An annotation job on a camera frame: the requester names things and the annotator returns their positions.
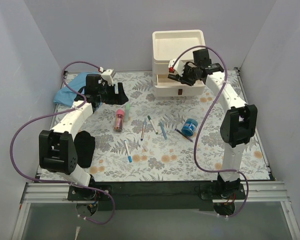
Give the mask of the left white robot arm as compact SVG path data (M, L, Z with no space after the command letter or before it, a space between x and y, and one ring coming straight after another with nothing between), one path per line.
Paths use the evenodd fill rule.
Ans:
M80 88L73 101L73 111L68 112L61 121L39 134L39 166L57 173L71 183L81 185L79 194L85 200L96 196L96 187L91 184L93 177L79 165L75 138L83 123L101 103L124 105L129 101L123 83L113 82L111 73L88 74L85 86Z

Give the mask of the purple slim marker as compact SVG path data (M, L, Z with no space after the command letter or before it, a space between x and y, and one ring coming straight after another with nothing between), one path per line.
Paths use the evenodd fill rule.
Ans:
M145 118L144 121L143 121L142 130L141 130L141 137L140 137L141 141L144 140L146 125L147 125L147 118Z

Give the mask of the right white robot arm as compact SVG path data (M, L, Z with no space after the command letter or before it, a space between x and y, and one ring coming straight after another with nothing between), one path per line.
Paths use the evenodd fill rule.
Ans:
M217 171L216 192L227 199L240 188L240 171L243 150L256 132L258 109L248 104L228 83L228 70L225 62L213 63L209 53L211 47L196 45L182 52L192 51L193 65L181 60L171 59L168 64L168 78L184 85L193 86L197 81L210 89L215 95L213 104L220 103L224 119L220 126L220 136L224 142L222 168Z

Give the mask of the white drawer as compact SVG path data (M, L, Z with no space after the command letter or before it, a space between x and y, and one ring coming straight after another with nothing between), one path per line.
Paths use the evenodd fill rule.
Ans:
M164 74L156 74L152 81L156 97L193 97L202 95L205 89L204 83L200 80L197 80L193 86L188 86L169 79Z

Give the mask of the green-capped white marker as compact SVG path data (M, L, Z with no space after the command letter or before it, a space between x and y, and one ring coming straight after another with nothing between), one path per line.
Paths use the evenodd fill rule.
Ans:
M149 120L149 122L151 124L151 127L152 127L153 131L155 132L156 135L158 135L159 132L158 132L158 130L157 130L157 128L156 128L156 126L155 126L152 118L150 117L150 115L148 115L147 118L148 118L148 120Z

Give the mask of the light green eraser stick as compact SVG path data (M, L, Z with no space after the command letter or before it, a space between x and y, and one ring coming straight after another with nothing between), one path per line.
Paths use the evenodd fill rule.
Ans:
M124 109L124 118L123 118L123 121L125 123L129 121L130 108L131 108L131 104L129 102L126 103L125 104L125 109Z

